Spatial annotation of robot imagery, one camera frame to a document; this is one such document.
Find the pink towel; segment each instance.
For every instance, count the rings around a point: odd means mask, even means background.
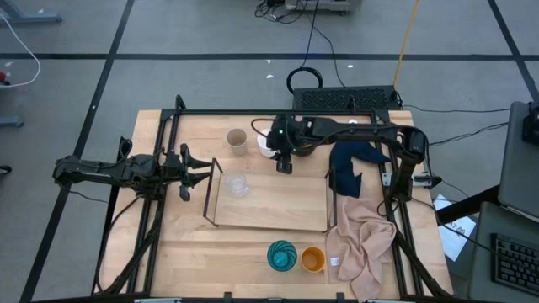
[[[373,205],[378,203],[369,199],[338,201],[337,226],[326,240],[329,282],[351,281],[359,302],[380,294],[382,262],[388,261],[383,254],[396,232],[393,223],[381,218]]]

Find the orange bowl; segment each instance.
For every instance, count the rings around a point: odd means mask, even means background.
[[[326,254],[318,247],[307,247],[302,253],[302,266],[311,273],[320,272],[326,265]]]

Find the cart wheel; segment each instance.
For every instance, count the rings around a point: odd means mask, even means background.
[[[0,175],[7,175],[8,173],[11,173],[11,167],[7,165],[0,166]]]

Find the dark blue cloth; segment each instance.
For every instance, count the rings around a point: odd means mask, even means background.
[[[337,141],[329,154],[329,166],[333,167],[335,176],[329,179],[329,186],[337,194],[359,198],[361,193],[361,173],[354,176],[352,157],[360,160],[381,164],[390,159],[380,153],[369,142]]]

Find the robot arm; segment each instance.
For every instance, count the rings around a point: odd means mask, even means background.
[[[271,126],[267,147],[276,151],[272,159],[277,161],[277,171],[290,174],[291,155],[305,157],[318,146],[336,141],[371,141],[387,145],[401,159],[398,170],[392,174],[390,198],[411,200],[414,169],[425,159],[428,144],[426,135],[413,126],[338,123],[318,117],[303,117],[297,121],[291,115],[280,115]]]
[[[137,195],[149,199],[159,198],[160,188],[164,184],[180,181],[180,197],[183,201],[189,201],[188,188],[193,188],[209,177],[210,173],[188,173],[188,168],[209,167],[211,163],[194,159],[185,144],[180,148],[180,155],[169,153],[163,164],[158,161],[160,154],[135,155],[115,163],[85,161],[76,156],[67,156],[56,161],[52,177],[61,186],[89,181],[128,187]]]

